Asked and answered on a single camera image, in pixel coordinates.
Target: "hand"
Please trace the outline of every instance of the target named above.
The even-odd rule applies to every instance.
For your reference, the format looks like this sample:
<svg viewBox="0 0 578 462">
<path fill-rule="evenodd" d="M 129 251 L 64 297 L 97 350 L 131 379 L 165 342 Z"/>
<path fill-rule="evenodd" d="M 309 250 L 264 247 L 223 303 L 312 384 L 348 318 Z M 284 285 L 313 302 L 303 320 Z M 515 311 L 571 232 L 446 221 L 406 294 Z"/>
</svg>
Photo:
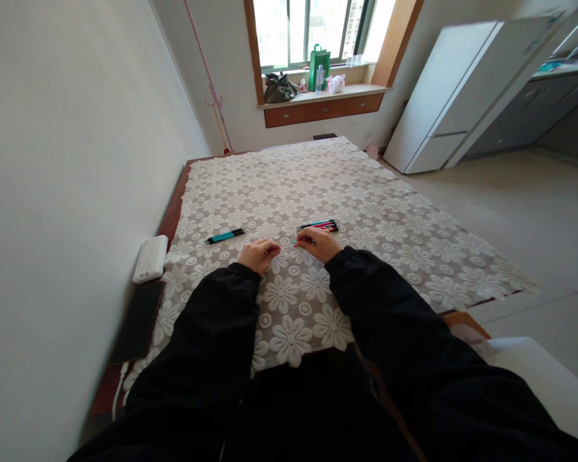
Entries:
<svg viewBox="0 0 578 462">
<path fill-rule="evenodd" d="M 323 264 L 329 262 L 342 250 L 340 244 L 334 239 L 329 230 L 313 227 L 304 228 L 300 231 L 294 247 L 301 247 L 308 250 L 313 257 Z"/>
<path fill-rule="evenodd" d="M 270 269 L 272 259 L 281 253 L 281 247 L 269 239 L 259 239 L 244 247 L 238 263 L 248 266 L 261 276 Z"/>
</svg>

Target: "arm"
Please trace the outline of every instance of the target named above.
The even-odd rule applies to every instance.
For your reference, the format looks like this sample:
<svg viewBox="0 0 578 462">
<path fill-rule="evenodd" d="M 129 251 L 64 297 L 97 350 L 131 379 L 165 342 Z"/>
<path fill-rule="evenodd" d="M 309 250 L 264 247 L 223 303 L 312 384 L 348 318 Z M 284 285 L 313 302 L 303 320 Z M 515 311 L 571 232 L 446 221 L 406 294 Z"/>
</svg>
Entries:
<svg viewBox="0 0 578 462">
<path fill-rule="evenodd" d="M 394 268 L 346 247 L 326 269 L 360 348 L 428 458 L 578 460 L 578 440 L 556 427 L 526 382 L 452 336 Z"/>
<path fill-rule="evenodd" d="M 252 243 L 239 263 L 199 283 L 171 341 L 135 381 L 125 414 L 71 461 L 218 460 L 249 381 L 258 272 L 267 271 L 278 247 Z"/>
</svg>

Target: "lace bedspread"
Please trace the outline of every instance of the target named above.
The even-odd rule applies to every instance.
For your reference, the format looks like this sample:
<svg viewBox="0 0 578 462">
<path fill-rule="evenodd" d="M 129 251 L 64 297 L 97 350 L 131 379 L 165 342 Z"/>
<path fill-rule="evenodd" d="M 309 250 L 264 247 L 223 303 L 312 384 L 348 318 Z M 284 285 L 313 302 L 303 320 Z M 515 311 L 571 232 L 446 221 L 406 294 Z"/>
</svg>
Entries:
<svg viewBox="0 0 578 462">
<path fill-rule="evenodd" d="M 517 265 L 344 137 L 195 162 L 182 201 L 150 353 L 130 370 L 126 392 L 167 345 L 208 273 L 236 261 L 260 237 L 286 246 L 297 227 L 313 221 L 337 219 L 341 245 L 370 250 L 394 266 L 435 312 L 536 291 Z M 248 232 L 204 242 L 240 227 Z M 327 271 L 304 250 L 289 247 L 272 261 L 257 303 L 251 374 L 283 363 L 298 367 L 306 353 L 345 350 L 354 341 Z"/>
</svg>

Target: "person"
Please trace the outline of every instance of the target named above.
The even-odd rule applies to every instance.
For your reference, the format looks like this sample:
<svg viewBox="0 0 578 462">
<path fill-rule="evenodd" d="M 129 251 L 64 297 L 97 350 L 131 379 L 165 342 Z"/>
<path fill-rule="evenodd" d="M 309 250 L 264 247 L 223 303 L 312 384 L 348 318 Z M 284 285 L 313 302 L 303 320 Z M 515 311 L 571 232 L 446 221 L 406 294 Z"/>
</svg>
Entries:
<svg viewBox="0 0 578 462">
<path fill-rule="evenodd" d="M 281 251 L 260 239 L 201 281 L 124 415 L 70 460 L 578 461 L 525 381 L 452 336 L 394 268 L 316 228 L 295 246 L 329 272 L 358 347 L 249 379 L 256 295 Z"/>
</svg>

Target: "wooden drawer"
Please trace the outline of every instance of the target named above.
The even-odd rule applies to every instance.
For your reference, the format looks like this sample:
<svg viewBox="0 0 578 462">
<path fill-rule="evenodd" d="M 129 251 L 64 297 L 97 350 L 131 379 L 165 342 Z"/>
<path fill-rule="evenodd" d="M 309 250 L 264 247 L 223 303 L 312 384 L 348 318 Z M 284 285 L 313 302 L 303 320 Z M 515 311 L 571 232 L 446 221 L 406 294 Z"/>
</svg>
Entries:
<svg viewBox="0 0 578 462">
<path fill-rule="evenodd" d="M 306 122 L 306 106 L 307 105 L 298 105 L 285 106 L 278 109 L 266 109 L 264 111 L 266 128 Z"/>
<path fill-rule="evenodd" d="M 321 101 L 320 103 L 310 103 L 306 106 L 306 122 L 315 120 L 333 119 L 334 117 L 346 116 L 346 99 L 333 99 L 331 101 Z"/>
<path fill-rule="evenodd" d="M 272 128 L 295 123 L 333 119 L 335 117 L 355 116 L 367 112 L 377 112 L 383 99 L 383 93 L 351 96 L 350 98 L 312 101 L 296 106 L 264 109 L 265 126 Z"/>
<path fill-rule="evenodd" d="M 382 99 L 383 93 L 347 98 L 345 99 L 345 111 L 348 116 L 377 112 Z"/>
</svg>

